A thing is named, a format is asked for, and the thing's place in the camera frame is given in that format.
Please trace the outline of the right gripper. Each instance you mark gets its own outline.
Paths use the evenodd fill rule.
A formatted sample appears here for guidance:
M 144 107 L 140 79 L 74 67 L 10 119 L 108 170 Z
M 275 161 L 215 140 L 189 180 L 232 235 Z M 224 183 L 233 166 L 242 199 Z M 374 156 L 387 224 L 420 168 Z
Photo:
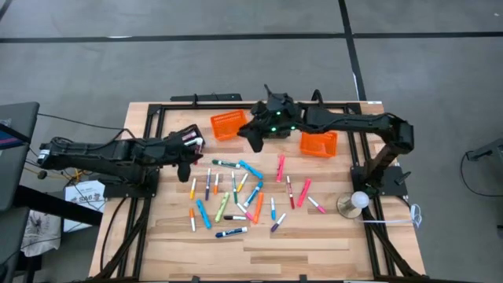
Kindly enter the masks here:
M 296 129 L 296 124 L 301 120 L 302 109 L 300 105 L 287 94 L 271 94 L 266 102 L 258 101 L 251 108 L 253 116 L 250 123 L 240 127 L 237 135 L 250 138 L 250 146 L 255 153 L 263 149 L 264 131 Z

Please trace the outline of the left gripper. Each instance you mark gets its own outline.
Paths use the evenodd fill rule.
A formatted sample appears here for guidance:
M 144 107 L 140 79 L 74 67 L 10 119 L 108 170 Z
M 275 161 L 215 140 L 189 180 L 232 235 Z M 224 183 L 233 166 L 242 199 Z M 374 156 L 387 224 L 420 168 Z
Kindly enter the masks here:
M 187 182 L 191 173 L 190 164 L 196 164 L 203 156 L 198 144 L 185 143 L 182 136 L 172 135 L 163 139 L 145 140 L 145 164 L 178 165 L 177 175 L 180 182 Z

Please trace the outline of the sky blue highlighter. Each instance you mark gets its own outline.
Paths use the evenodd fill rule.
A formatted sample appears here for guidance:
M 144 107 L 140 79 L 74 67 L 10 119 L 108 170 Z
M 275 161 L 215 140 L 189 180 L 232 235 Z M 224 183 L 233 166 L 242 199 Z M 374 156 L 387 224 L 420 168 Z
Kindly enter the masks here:
M 204 204 L 203 204 L 202 200 L 200 200 L 200 199 L 196 200 L 196 206 L 197 206 L 197 208 L 198 208 L 198 210 L 199 210 L 199 212 L 201 214 L 201 217 L 202 217 L 202 219 L 204 221 L 205 227 L 208 230 L 210 230 L 212 228 L 211 221 L 210 221 L 210 219 L 208 217 L 208 214 L 206 212 L 206 209 L 204 207 Z
M 249 165 L 243 160 L 239 160 L 239 165 L 243 169 L 247 170 L 248 172 L 252 173 L 256 178 L 262 180 L 263 179 L 263 173 L 255 169 L 253 166 Z

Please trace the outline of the teal dry-erase marker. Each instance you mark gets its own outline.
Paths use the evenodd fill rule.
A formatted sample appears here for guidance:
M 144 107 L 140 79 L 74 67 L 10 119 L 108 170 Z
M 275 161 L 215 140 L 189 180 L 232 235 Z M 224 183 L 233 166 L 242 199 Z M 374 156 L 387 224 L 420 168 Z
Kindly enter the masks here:
M 251 194 L 248 196 L 243 205 L 248 208 L 251 202 L 255 199 L 255 197 L 259 194 L 261 188 L 263 187 L 263 182 L 259 182 L 257 186 L 252 190 Z

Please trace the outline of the orange highlighter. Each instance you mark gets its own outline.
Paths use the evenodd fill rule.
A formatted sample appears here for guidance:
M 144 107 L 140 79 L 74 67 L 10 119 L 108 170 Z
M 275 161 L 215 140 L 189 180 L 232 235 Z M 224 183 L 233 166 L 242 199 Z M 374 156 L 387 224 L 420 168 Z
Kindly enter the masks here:
M 261 214 L 261 210 L 262 210 L 262 207 L 263 207 L 263 201 L 264 201 L 264 193 L 259 193 L 257 204 L 256 204 L 256 207 L 255 207 L 255 214 L 254 214 L 254 217 L 253 217 L 253 220 L 252 220 L 252 222 L 254 224 L 257 224 L 259 222 L 259 216 Z

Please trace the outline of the pink white thin marker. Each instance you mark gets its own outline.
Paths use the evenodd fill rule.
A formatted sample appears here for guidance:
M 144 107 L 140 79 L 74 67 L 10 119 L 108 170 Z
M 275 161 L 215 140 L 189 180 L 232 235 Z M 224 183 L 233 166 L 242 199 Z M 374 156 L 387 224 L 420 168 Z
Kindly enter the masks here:
M 308 196 L 307 199 L 316 207 L 318 211 L 320 211 L 320 213 L 326 214 L 326 210 L 313 197 Z
M 236 203 L 236 205 L 238 206 L 238 208 L 244 213 L 244 215 L 247 217 L 247 219 L 249 219 L 250 221 L 253 222 L 253 216 L 250 212 L 248 212 L 248 210 L 240 203 Z

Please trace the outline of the blue dry-erase marker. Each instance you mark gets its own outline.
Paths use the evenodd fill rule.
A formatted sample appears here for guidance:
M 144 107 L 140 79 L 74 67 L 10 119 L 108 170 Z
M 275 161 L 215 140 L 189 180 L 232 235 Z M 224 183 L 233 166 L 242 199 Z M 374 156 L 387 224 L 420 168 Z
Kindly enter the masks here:
M 243 227 L 232 229 L 232 230 L 218 232 L 215 234 L 215 237 L 222 238 L 222 237 L 228 237 L 228 236 L 233 236 L 233 235 L 247 233 L 247 232 L 248 232 L 248 228 L 246 226 L 243 226 Z

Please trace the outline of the purple white thin marker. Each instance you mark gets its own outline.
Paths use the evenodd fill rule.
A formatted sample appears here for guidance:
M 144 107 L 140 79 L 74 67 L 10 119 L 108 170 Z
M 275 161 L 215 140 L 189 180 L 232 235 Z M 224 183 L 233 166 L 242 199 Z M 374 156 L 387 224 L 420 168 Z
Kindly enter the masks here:
M 270 232 L 273 233 L 277 230 L 277 228 L 282 224 L 282 222 L 285 220 L 286 217 L 286 212 L 283 213 L 280 218 L 273 224 L 273 226 L 270 229 Z

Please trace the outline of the orange plastic basket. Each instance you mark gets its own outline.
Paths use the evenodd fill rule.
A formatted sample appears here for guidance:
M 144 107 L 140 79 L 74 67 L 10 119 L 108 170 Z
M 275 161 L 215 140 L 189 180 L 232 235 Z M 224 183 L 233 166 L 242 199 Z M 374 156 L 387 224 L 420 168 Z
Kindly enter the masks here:
M 309 156 L 330 158 L 336 155 L 338 134 L 329 131 L 324 134 L 303 132 L 300 140 L 300 152 Z
M 210 118 L 211 128 L 218 141 L 225 141 L 237 136 L 240 128 L 248 121 L 243 109 L 226 112 Z

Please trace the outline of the black desk crossbar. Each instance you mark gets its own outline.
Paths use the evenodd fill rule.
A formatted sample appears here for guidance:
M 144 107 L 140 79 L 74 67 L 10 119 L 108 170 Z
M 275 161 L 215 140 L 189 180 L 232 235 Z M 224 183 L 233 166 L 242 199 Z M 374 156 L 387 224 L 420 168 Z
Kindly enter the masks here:
M 102 213 L 81 205 L 62 200 L 46 193 L 18 185 L 13 197 L 13 205 L 28 207 L 31 210 L 59 216 L 91 226 L 101 224 Z

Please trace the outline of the white printed cloth bag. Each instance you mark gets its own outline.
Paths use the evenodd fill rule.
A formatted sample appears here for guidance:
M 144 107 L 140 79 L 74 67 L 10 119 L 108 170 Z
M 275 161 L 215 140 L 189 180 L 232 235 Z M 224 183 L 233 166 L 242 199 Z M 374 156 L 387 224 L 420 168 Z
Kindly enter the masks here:
M 21 251 L 26 257 L 42 255 L 50 250 L 57 250 L 61 245 L 61 218 L 30 211 Z

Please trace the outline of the laptop screen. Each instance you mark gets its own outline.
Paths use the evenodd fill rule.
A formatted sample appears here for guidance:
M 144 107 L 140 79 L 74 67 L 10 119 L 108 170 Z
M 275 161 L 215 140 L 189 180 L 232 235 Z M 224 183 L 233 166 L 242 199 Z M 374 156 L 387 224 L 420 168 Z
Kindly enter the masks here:
M 22 145 L 29 145 L 31 139 L 26 135 L 14 130 L 11 120 L 0 120 L 0 150 L 12 149 Z

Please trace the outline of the grey stand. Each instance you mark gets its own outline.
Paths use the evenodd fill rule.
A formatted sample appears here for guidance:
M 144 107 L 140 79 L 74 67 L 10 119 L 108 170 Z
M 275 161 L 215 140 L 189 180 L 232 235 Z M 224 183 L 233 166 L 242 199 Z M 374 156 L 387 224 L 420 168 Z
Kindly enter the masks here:
M 495 156 L 503 162 L 503 138 L 496 139 L 475 150 L 467 152 L 470 161 L 478 161 L 484 156 Z

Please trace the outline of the black aluminium table frame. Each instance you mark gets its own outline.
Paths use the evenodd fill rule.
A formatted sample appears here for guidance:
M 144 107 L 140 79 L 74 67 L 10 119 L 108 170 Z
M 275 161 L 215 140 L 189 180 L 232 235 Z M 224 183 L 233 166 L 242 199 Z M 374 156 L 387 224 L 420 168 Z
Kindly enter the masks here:
M 296 280 L 306 275 L 310 280 L 370 279 L 373 269 L 370 256 L 376 254 L 382 274 L 387 273 L 384 251 L 379 244 L 369 246 L 368 230 L 360 222 L 339 214 L 336 202 L 340 195 L 352 191 L 350 169 L 374 156 L 382 147 L 375 135 L 366 140 L 359 136 L 338 135 L 336 155 L 332 158 L 305 156 L 300 152 L 300 133 L 266 141 L 262 152 L 254 153 L 243 138 L 227 141 L 215 139 L 210 118 L 236 108 L 233 102 L 218 105 L 192 106 L 174 102 L 154 105 L 133 103 L 127 111 L 126 127 L 135 134 L 149 133 L 166 136 L 190 124 L 196 124 L 206 141 L 204 157 L 193 167 L 191 178 L 181 183 L 173 167 L 160 172 L 157 194 L 151 202 L 146 226 L 145 246 L 139 277 L 143 281 L 187 281 L 199 277 L 211 280 Z M 285 155 L 282 182 L 276 182 L 278 159 Z M 212 160 L 239 163 L 243 160 L 263 173 L 256 178 L 243 169 L 214 165 Z M 211 168 L 209 200 L 205 187 L 207 169 Z M 259 222 L 226 221 L 219 223 L 215 216 L 222 197 L 229 192 L 223 215 L 244 215 L 233 200 L 231 171 L 237 186 L 248 174 L 243 189 L 237 193 L 238 203 L 246 201 L 259 182 L 264 193 Z M 219 173 L 218 193 L 213 194 L 215 174 Z M 290 176 L 295 209 L 291 209 L 286 186 Z M 195 199 L 189 199 L 193 178 L 196 178 Z M 299 208 L 296 203 L 307 178 L 312 180 L 307 197 L 313 197 L 325 210 L 320 213 L 305 199 Z M 270 216 L 270 198 L 275 199 L 276 220 Z M 212 228 L 208 230 L 196 206 L 202 200 Z M 254 217 L 258 195 L 248 212 Z M 193 208 L 196 232 L 191 229 L 189 209 Z M 286 212 L 277 230 L 273 224 Z M 246 226 L 247 233 L 216 238 L 215 234 Z

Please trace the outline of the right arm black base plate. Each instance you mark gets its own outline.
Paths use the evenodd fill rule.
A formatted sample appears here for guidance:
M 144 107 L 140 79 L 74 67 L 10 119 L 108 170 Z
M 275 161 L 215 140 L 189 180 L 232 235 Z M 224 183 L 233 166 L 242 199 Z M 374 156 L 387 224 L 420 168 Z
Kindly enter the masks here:
M 404 197 L 408 195 L 405 184 L 405 179 L 409 176 L 409 172 L 404 173 L 399 166 L 388 167 L 384 171 L 381 179 L 381 186 L 371 186 L 364 180 L 364 167 L 351 168 L 351 181 L 354 191 L 363 191 L 370 198 L 379 196 L 395 196 Z

